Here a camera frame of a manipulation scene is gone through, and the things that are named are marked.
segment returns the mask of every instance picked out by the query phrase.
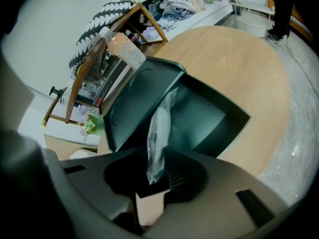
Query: wooden tabletop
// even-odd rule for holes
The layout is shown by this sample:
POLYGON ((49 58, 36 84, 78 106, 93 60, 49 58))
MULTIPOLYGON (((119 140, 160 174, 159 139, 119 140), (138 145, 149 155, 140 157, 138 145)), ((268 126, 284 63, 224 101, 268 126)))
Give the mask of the wooden tabletop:
POLYGON ((290 110, 290 81, 276 51, 241 30, 205 26, 174 37, 155 57, 181 63, 251 116, 218 158, 258 176, 282 140, 290 110))

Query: black pants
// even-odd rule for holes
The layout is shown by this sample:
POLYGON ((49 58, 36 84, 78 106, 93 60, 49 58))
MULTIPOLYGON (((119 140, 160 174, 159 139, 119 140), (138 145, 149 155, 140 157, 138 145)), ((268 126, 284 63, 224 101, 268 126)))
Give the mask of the black pants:
POLYGON ((315 28, 316 0, 274 0, 275 1, 275 27, 274 31, 278 37, 287 34, 291 18, 293 5, 296 6, 298 12, 306 23, 307 28, 313 34, 315 44, 318 39, 318 30, 315 28))

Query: white floor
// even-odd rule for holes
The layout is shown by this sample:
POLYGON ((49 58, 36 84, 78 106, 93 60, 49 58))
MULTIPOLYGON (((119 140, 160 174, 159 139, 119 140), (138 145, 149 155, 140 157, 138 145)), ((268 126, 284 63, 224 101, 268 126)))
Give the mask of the white floor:
MULTIPOLYGON (((223 25, 233 26, 231 20, 223 25)), ((309 187, 319 162, 319 60, 312 49, 291 32, 281 44, 271 45, 282 58, 291 82, 291 110, 286 132, 274 158, 259 179, 288 205, 299 200, 309 187)))

